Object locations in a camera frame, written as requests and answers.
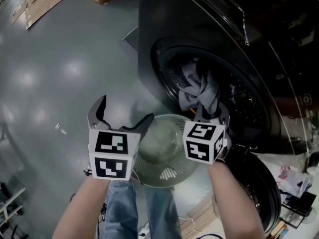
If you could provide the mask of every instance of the green plastic basket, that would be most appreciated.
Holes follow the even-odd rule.
[[[185,122],[180,115],[154,118],[139,146],[134,172],[145,185],[164,188],[186,180],[198,163],[185,158],[183,132]]]

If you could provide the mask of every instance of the white cable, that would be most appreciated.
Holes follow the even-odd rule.
[[[135,174],[137,180],[141,183],[141,181],[140,181],[140,179],[139,179],[139,176],[138,176],[138,174],[136,173],[136,171],[133,170],[133,172],[134,172],[134,174]]]
[[[195,224],[195,222],[194,222],[194,220],[192,218],[189,218],[189,219],[183,219],[182,217],[179,217],[179,218],[181,220],[183,220],[183,221],[191,220],[193,222],[193,224],[194,224],[193,231],[196,232],[196,233],[200,233],[201,232],[201,231],[197,231],[197,230],[194,229],[196,227],[196,224]]]

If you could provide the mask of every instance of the gray floor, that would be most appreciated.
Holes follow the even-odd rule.
[[[138,0],[108,5],[64,0],[29,30],[23,16],[11,25],[20,1],[8,0],[0,8],[0,123],[5,134],[0,181],[12,191],[26,186],[21,197],[25,214],[14,222],[30,238],[42,239],[51,237],[70,196],[85,179],[86,115],[94,101],[107,95],[104,119],[114,128],[169,110],[138,80],[136,51],[121,41],[138,25]],[[211,191],[208,185],[200,166],[177,186],[180,215]],[[197,191],[185,194],[190,189]],[[147,218],[138,191],[143,225]]]

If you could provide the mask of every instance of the washing machine door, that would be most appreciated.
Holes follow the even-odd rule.
[[[178,85],[187,82],[174,69],[200,57],[219,81],[237,143],[308,153],[319,129],[317,8],[318,0],[141,0],[139,77],[180,112]]]
[[[264,163],[252,153],[244,152],[245,149],[241,147],[232,149],[225,161],[254,203],[267,234],[276,226],[280,216],[280,192],[274,177]]]

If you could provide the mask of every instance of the leg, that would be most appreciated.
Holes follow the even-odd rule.
[[[171,189],[145,186],[144,195],[152,239],[181,239],[179,219]]]
[[[131,181],[110,183],[105,222],[106,239],[137,239],[138,211]]]

